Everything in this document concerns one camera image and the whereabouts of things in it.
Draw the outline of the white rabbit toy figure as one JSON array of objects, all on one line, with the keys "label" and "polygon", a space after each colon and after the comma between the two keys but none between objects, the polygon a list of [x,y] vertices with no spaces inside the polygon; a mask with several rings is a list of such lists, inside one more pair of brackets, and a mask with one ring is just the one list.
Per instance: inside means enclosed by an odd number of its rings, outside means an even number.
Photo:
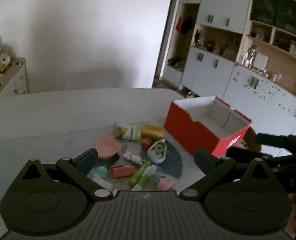
[{"label": "white rabbit toy figure", "polygon": [[122,154],[123,158],[127,161],[131,162],[134,165],[144,165],[145,160],[141,158],[141,156],[133,154],[129,151],[126,151]]}]

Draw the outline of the white green tube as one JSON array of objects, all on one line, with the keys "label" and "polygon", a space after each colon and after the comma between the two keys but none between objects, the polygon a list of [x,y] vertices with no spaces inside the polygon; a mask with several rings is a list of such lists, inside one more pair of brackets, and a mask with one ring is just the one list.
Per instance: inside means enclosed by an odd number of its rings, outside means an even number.
[{"label": "white green tube", "polygon": [[147,167],[138,182],[131,188],[131,191],[141,191],[146,183],[155,175],[156,170],[156,165],[150,165]]}]

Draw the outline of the green lidded snack canister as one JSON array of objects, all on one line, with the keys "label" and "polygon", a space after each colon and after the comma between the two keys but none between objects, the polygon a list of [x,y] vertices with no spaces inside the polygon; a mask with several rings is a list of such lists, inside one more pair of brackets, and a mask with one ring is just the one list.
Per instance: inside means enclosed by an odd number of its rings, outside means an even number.
[{"label": "green lidded snack canister", "polygon": [[141,127],[138,125],[113,125],[113,136],[116,139],[138,141],[141,138]]}]

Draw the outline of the red cardboard storage box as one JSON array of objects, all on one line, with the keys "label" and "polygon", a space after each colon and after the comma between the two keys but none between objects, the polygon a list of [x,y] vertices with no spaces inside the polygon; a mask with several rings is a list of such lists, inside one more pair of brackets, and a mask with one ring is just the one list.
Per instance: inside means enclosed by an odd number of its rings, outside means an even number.
[{"label": "red cardboard storage box", "polygon": [[171,102],[165,130],[191,155],[201,148],[222,157],[241,142],[252,121],[216,96]]}]

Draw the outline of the yellow rectangular box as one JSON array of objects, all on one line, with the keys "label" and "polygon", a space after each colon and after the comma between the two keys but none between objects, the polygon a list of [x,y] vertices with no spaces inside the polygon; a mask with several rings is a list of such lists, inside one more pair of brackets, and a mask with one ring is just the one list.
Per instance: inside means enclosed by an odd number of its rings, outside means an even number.
[{"label": "yellow rectangular box", "polygon": [[142,124],[141,136],[143,138],[152,138],[156,140],[162,140],[164,137],[164,128],[155,125]]}]

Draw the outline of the pink binder clip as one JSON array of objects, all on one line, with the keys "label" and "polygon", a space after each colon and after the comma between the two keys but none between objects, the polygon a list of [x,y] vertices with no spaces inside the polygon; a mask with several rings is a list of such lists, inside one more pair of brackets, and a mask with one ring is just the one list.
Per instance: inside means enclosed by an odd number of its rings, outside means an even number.
[{"label": "pink binder clip", "polygon": [[111,176],[113,178],[124,178],[133,176],[136,172],[134,165],[119,165],[111,167]]}]

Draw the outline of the green marker pen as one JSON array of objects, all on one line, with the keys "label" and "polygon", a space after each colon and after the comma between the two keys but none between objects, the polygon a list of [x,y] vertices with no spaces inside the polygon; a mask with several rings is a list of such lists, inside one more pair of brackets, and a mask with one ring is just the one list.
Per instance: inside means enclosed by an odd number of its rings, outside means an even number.
[{"label": "green marker pen", "polygon": [[145,161],[143,163],[143,165],[135,172],[135,174],[132,176],[132,178],[128,181],[128,186],[130,188],[134,187],[134,185],[139,181],[139,179],[141,178],[143,172],[145,171],[145,169],[147,169],[149,166],[151,166],[151,162],[150,161]]}]

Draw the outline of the pink heart-shaped bowl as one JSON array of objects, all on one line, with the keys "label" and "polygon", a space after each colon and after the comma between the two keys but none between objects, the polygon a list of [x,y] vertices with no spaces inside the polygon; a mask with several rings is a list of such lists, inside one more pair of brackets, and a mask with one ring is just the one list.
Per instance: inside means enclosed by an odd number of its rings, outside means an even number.
[{"label": "pink heart-shaped bowl", "polygon": [[106,135],[95,140],[94,148],[99,159],[109,159],[120,150],[119,142],[112,135]]}]

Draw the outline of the teal small container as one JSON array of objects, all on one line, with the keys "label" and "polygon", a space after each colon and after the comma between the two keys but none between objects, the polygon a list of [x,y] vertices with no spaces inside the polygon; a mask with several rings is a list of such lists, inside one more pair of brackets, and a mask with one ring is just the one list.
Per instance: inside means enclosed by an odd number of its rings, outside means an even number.
[{"label": "teal small container", "polygon": [[95,178],[100,178],[105,180],[105,178],[107,177],[107,173],[108,170],[106,167],[104,166],[99,166],[99,167],[95,167],[93,168],[87,175],[88,178],[90,179],[95,179]]}]

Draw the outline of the white wall cabinet unit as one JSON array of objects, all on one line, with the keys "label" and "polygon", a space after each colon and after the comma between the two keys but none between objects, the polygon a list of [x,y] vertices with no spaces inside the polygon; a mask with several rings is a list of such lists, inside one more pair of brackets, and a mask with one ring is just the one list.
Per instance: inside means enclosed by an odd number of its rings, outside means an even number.
[{"label": "white wall cabinet unit", "polygon": [[296,0],[178,0],[163,78],[296,135]]}]

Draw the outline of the pink blue pig toy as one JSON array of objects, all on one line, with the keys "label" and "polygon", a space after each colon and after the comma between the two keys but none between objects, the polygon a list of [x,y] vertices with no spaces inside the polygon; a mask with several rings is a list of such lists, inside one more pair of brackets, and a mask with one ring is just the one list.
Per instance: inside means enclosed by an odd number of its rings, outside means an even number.
[{"label": "pink blue pig toy", "polygon": [[170,176],[155,175],[154,183],[158,191],[168,191],[177,183],[177,180]]}]

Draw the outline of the white side drawer cabinet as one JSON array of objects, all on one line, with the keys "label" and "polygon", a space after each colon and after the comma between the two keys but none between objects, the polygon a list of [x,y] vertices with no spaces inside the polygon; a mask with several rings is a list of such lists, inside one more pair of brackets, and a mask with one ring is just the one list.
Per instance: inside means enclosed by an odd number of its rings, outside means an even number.
[{"label": "white side drawer cabinet", "polygon": [[0,73],[0,98],[28,93],[26,60],[12,59],[3,73]]}]

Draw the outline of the dark teal speckled mat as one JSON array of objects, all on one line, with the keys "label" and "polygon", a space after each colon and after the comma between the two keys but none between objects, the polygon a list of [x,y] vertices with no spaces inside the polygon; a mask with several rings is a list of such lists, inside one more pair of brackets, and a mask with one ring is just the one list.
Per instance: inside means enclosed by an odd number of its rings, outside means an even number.
[{"label": "dark teal speckled mat", "polygon": [[[182,170],[183,170],[181,155],[175,149],[175,147],[172,144],[170,144],[168,141],[166,142],[166,144],[167,144],[166,158],[162,163],[157,165],[157,170],[155,172],[155,175],[170,176],[172,178],[175,178],[178,182],[182,175]],[[104,166],[107,168],[108,173],[105,180],[100,178],[95,178],[93,179],[93,181],[102,185],[105,189],[108,189],[111,192],[130,190],[130,187],[128,186],[128,181],[132,178],[132,176],[124,177],[124,178],[113,178],[111,176],[111,167],[119,166],[119,165],[134,165],[134,164],[127,161],[126,159],[124,159],[122,156],[118,154],[115,154],[113,157],[109,159],[98,159],[95,167]],[[134,165],[134,166],[136,168],[136,171],[140,168],[139,165]],[[144,191],[158,191],[154,183],[155,175],[143,187]]]}]

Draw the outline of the red toy figure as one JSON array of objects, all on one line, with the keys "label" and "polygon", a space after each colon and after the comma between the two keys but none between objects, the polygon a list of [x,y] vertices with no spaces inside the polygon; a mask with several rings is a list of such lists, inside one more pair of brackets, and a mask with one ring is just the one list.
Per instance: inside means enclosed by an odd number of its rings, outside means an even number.
[{"label": "red toy figure", "polygon": [[141,146],[144,150],[148,150],[152,145],[154,141],[151,138],[142,138],[141,139]]}]

